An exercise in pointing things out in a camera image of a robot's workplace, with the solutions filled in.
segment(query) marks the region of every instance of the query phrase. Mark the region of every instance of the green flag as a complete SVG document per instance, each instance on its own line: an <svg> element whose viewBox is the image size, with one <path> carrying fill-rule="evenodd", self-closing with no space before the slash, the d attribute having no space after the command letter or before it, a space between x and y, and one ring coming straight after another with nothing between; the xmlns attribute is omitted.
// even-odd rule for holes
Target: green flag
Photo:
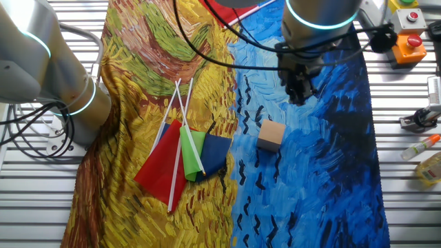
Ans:
<svg viewBox="0 0 441 248"><path fill-rule="evenodd" d="M185 178L194 182L196 175L201 171L201 154L204 146L205 133L190 131L188 126L181 127L182 157L184 162Z"/></svg>

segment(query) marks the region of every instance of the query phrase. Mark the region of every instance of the glowing blue ring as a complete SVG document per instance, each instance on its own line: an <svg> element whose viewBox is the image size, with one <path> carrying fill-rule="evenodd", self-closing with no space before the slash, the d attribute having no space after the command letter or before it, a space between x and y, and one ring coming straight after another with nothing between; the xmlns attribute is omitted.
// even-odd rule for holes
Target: glowing blue ring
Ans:
<svg viewBox="0 0 441 248"><path fill-rule="evenodd" d="M40 40L39 37L36 37L35 35L29 33L28 31L20 30L20 32L21 32L22 34L26 35L27 37L29 37L29 38L31 38L31 39L34 39L36 42L40 43L40 45L42 45L42 46L44 47L44 49L46 49L46 51L48 51L49 59L50 59L50 57L51 57L52 55L50 54L49 47L48 47L48 46L47 46L42 40Z"/></svg>
<svg viewBox="0 0 441 248"><path fill-rule="evenodd" d="M336 24L336 25L318 25L318 24L310 23L310 22L308 22L308 21L302 19L302 17L300 17L300 16L299 16L299 15L298 15L298 14L292 9L291 4L289 3L289 0L286 0L286 2L287 2L288 10L289 10L289 11L291 12L291 14L297 19L297 21L299 21L299 22L301 22L301 23L307 25L308 27L315 28L315 29L318 29L318 30L334 30L334 29L337 29L337 28L344 27L344 26L346 26L347 24L351 23L351 22L357 17L357 14L358 14L358 11L357 11L355 14L353 14L353 16L352 16L351 18L347 19L346 21L343 21L342 23Z"/></svg>
<svg viewBox="0 0 441 248"><path fill-rule="evenodd" d="M89 102L86 105L84 105L84 107L82 107L81 109L79 109L73 113L70 113L69 114L70 116L81 113L83 110L85 110L87 107L89 107L90 104L92 104L92 101L94 100L95 94L96 94L96 84L93 83L93 85L94 85L94 91L92 93L92 97L90 98ZM57 113L53 113L53 114L55 114L56 116L63 116L62 114L57 114Z"/></svg>

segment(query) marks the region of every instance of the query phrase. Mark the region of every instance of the small bottle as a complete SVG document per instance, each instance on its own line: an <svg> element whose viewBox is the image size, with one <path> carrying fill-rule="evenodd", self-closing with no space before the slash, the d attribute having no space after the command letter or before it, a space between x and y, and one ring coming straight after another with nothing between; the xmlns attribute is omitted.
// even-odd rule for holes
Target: small bottle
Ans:
<svg viewBox="0 0 441 248"><path fill-rule="evenodd" d="M416 174L428 185L441 182L441 152L421 162Z"/></svg>
<svg viewBox="0 0 441 248"><path fill-rule="evenodd" d="M429 138L424 139L422 142L416 143L415 145L412 145L411 147L407 148L405 151L401 153L401 158L407 161L413 158L414 156L417 156L418 154L422 153L425 149L435 145L435 143L437 143L440 139L441 137L439 134L434 134Z"/></svg>

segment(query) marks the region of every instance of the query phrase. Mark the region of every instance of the orange control box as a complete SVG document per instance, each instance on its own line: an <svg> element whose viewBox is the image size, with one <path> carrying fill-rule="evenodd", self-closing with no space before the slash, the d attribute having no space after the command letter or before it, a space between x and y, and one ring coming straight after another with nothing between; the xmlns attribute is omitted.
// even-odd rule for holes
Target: orange control box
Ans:
<svg viewBox="0 0 441 248"><path fill-rule="evenodd" d="M422 39L417 34L399 34L397 45L392 47L392 51L398 64L418 63L427 55Z"/></svg>
<svg viewBox="0 0 441 248"><path fill-rule="evenodd" d="M417 8L419 3L416 0L389 0L389 9L392 14L403 8Z"/></svg>

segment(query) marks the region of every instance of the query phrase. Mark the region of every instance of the red emergency stop button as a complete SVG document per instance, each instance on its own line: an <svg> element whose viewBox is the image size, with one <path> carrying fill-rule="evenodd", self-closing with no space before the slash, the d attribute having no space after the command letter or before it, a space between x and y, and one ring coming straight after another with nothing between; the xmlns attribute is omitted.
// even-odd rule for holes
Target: red emergency stop button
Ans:
<svg viewBox="0 0 441 248"><path fill-rule="evenodd" d="M407 16L407 21L410 22L416 22L418 20L418 14L416 12L411 12L408 16Z"/></svg>
<svg viewBox="0 0 441 248"><path fill-rule="evenodd" d="M407 38L407 45L410 48L417 48L420 45L422 45L422 39L419 35L417 34L411 34L409 35L409 37Z"/></svg>

